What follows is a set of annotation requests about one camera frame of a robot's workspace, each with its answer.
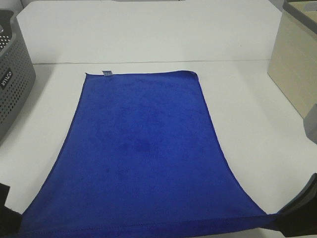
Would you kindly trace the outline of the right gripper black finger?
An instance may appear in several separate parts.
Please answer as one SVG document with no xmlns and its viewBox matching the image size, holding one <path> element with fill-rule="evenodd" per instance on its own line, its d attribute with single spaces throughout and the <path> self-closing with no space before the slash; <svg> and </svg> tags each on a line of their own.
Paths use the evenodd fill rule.
<svg viewBox="0 0 317 238">
<path fill-rule="evenodd" d="M 300 193 L 263 227 L 279 231 L 286 238 L 317 234 L 317 175 L 314 173 Z"/>
</svg>

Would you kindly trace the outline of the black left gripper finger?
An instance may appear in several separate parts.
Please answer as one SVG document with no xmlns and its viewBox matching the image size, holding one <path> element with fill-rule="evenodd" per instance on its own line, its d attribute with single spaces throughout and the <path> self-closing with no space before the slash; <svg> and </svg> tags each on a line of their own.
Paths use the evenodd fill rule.
<svg viewBox="0 0 317 238">
<path fill-rule="evenodd" d="M 0 184 L 0 237 L 19 232 L 22 215 L 5 206 L 10 187 Z"/>
</svg>

